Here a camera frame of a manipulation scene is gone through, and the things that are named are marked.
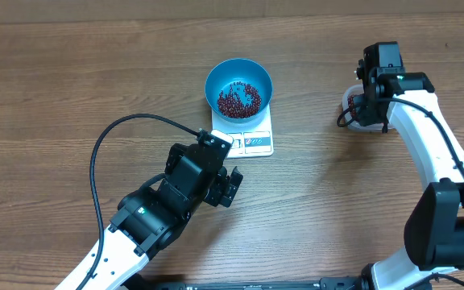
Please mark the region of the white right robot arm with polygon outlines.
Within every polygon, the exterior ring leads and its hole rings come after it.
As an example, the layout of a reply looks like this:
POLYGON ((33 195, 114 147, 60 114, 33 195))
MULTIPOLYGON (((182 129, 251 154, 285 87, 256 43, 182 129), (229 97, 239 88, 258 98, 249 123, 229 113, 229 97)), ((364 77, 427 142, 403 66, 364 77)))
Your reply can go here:
POLYGON ((424 190, 404 226, 404 247, 367 265, 359 289, 430 289, 464 270, 464 151, 423 72, 407 72, 396 42, 366 47, 355 71, 363 92, 343 102, 349 126, 395 129, 424 190))

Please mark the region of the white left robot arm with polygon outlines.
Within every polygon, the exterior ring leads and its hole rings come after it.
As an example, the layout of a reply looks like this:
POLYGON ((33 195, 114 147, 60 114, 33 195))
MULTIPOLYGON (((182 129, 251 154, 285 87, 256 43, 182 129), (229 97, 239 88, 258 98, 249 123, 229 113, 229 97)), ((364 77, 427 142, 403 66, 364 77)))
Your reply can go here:
POLYGON ((116 289, 178 239, 203 202, 228 207, 242 174, 223 165, 230 143, 211 139, 174 144, 165 172, 141 185, 118 204, 117 213, 60 289, 116 289))

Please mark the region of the white digital kitchen scale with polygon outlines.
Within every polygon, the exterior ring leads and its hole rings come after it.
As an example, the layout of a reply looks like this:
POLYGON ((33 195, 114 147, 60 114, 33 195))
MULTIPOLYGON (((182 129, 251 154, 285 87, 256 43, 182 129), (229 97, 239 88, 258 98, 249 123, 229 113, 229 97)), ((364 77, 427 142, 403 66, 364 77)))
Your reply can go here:
POLYGON ((227 159, 265 157, 274 153, 270 106, 248 122, 229 122, 212 112, 212 126, 234 140, 227 159))

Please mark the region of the red beans in bowl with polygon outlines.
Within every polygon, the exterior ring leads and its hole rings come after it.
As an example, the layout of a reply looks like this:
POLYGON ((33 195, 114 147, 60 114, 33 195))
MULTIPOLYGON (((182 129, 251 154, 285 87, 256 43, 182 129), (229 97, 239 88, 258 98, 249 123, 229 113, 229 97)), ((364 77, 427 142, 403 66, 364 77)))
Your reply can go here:
POLYGON ((251 84, 236 81, 218 94, 217 108, 228 118, 249 118, 260 111, 262 98, 251 84))

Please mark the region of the blue plastic bowl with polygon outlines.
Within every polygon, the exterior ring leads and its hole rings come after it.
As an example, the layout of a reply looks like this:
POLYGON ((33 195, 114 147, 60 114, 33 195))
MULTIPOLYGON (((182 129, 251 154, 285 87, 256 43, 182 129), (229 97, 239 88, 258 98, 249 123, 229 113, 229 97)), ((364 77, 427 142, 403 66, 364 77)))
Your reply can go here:
POLYGON ((205 98, 211 110, 229 122, 249 122, 269 106, 274 93, 268 71, 245 58, 222 61, 208 74, 205 98))

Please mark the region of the clear plastic food container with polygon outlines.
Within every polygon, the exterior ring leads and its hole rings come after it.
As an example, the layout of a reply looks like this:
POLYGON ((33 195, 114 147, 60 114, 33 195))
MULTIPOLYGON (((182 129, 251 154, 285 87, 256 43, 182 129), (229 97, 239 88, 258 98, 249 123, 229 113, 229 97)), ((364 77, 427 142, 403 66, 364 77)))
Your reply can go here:
POLYGON ((373 133, 373 132, 383 133, 384 124, 383 125, 360 126, 350 116, 350 109, 348 106, 347 98, 351 94, 361 94, 361 93, 364 93, 363 85, 353 85, 349 87, 347 91, 345 91, 342 97, 342 111, 345 111, 345 114, 342 116, 341 120, 339 121, 339 124, 340 125, 346 124, 346 127, 352 131, 366 132, 366 133, 373 133))

